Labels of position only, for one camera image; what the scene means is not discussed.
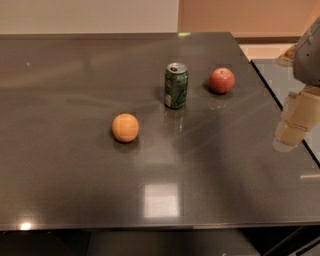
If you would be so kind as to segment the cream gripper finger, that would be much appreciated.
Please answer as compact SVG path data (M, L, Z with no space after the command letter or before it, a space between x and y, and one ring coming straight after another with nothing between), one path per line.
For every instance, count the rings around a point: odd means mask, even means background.
M295 57L296 46L289 47L283 54L281 54L275 63L280 66L291 66Z
M299 93L290 92L275 130L274 149L279 152L291 151L319 122L320 88L306 85Z

